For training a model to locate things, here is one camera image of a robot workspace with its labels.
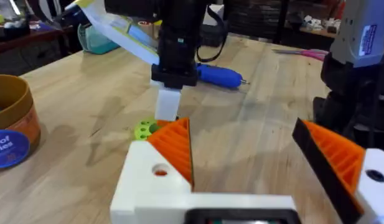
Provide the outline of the white orange left gripper right finger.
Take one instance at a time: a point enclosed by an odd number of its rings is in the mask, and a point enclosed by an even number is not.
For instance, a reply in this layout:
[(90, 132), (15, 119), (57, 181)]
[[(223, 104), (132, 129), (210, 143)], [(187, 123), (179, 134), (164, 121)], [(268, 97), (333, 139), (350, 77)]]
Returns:
[(292, 133), (341, 223), (384, 224), (384, 150), (363, 148), (316, 123)]

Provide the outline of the white orange left gripper left finger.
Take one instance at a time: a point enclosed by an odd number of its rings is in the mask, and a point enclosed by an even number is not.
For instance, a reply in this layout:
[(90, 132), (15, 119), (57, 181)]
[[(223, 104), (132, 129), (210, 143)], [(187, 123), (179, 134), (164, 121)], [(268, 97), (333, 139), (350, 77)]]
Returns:
[(182, 211), (172, 216), (169, 204), (194, 187), (189, 119), (158, 125), (129, 146), (110, 205), (112, 223), (182, 223)]

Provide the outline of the finger of the bare white right gripper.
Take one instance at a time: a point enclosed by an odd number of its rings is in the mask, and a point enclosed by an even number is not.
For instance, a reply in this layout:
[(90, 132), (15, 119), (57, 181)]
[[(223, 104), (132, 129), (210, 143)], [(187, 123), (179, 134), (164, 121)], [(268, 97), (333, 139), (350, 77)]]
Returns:
[(181, 91), (179, 89), (160, 87), (156, 101), (155, 119), (163, 121), (175, 121)]

